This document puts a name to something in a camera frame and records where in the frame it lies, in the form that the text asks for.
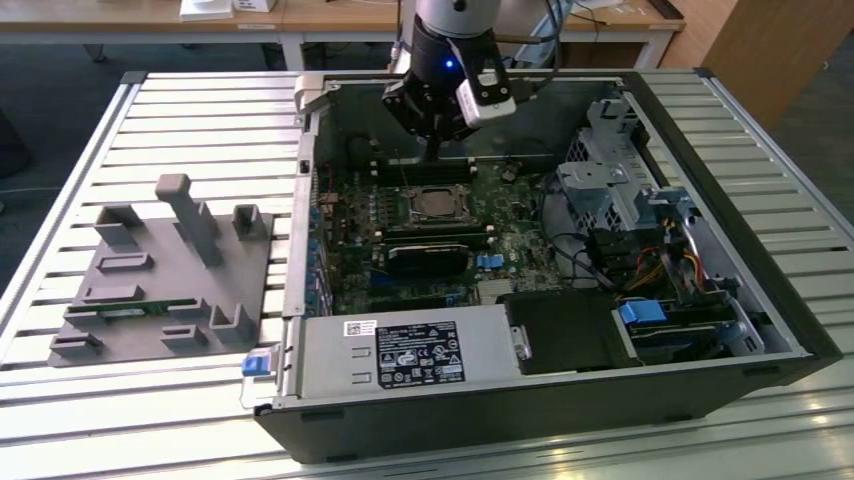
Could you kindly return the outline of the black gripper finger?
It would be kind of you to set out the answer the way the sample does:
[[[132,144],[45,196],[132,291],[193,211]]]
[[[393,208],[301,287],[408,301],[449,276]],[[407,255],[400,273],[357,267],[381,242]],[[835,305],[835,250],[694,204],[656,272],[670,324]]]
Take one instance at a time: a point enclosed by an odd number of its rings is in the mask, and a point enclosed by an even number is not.
[[[421,161],[435,160],[435,102],[431,87],[421,81],[397,81],[384,89],[381,102],[404,130],[421,145]]]
[[[436,132],[433,135],[436,141],[433,157],[439,158],[439,153],[445,147],[460,143],[476,131],[476,128],[467,125],[463,116],[437,116]]]

